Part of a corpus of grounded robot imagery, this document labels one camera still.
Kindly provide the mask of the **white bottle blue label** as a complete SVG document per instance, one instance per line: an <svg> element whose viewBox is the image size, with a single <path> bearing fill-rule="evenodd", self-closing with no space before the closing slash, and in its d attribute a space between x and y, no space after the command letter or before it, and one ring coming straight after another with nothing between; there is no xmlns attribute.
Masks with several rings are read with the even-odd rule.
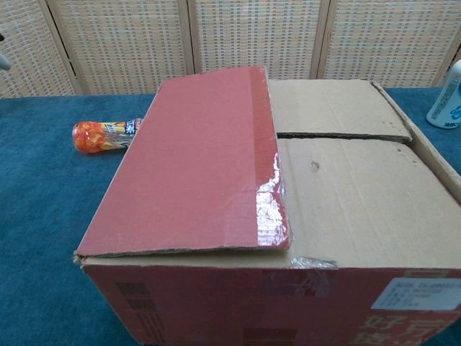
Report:
<svg viewBox="0 0 461 346"><path fill-rule="evenodd" d="M426 121L437 128L449 130L461 125L461 60L452 66L441 93L426 115Z"/></svg>

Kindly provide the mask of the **red brown cardboard box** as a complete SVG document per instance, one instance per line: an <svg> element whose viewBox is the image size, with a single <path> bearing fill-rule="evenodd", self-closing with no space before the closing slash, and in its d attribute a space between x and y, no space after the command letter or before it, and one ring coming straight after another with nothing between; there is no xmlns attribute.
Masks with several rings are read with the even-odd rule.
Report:
<svg viewBox="0 0 461 346"><path fill-rule="evenodd" d="M420 346L461 319L461 176L377 83L165 81L75 253L135 341Z"/></svg>

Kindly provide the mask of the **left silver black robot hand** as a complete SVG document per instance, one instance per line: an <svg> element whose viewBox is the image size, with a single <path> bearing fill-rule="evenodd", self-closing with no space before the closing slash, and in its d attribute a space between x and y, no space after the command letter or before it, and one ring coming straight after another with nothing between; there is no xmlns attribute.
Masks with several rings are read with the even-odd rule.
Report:
<svg viewBox="0 0 461 346"><path fill-rule="evenodd" d="M0 33L0 42L4 41L5 37ZM0 70L8 71L12 66L10 60L0 52Z"/></svg>

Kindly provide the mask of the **blue carpet table cover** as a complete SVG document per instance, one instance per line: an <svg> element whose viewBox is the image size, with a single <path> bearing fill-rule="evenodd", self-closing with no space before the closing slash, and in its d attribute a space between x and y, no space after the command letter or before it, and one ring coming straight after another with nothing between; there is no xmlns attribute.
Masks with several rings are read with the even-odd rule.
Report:
<svg viewBox="0 0 461 346"><path fill-rule="evenodd" d="M0 99L0 346L227 346L136 342L73 263L123 152L81 154L71 129L142 117L152 99Z"/></svg>

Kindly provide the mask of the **woven folding screen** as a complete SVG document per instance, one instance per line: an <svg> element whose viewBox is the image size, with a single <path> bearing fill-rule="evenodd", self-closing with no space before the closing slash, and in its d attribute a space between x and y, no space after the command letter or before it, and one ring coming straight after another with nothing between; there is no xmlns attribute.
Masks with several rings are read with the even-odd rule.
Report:
<svg viewBox="0 0 461 346"><path fill-rule="evenodd" d="M0 0L0 98L140 94L219 68L435 87L461 0Z"/></svg>

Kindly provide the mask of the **orange drink bottle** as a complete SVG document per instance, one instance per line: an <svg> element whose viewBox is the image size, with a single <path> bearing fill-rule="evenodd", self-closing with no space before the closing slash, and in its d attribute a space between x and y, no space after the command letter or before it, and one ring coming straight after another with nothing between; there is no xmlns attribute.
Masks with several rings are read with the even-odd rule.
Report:
<svg viewBox="0 0 461 346"><path fill-rule="evenodd" d="M142 118L120 122L83 121L73 127L73 144L84 154L128 148L142 123Z"/></svg>

